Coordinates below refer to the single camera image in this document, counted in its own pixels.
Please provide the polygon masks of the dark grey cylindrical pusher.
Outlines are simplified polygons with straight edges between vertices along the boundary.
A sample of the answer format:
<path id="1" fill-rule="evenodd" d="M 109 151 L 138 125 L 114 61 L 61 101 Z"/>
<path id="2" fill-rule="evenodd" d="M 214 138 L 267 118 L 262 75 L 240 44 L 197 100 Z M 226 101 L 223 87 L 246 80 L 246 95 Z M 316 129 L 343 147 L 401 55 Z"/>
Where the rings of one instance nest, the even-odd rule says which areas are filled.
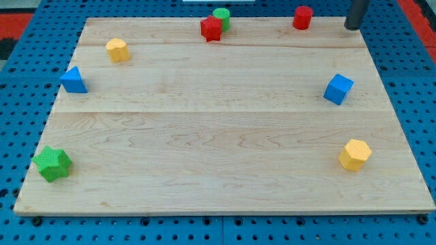
<path id="1" fill-rule="evenodd" d="M 357 31 L 364 20 L 371 0 L 353 0 L 345 18 L 344 27 L 350 31 Z"/>

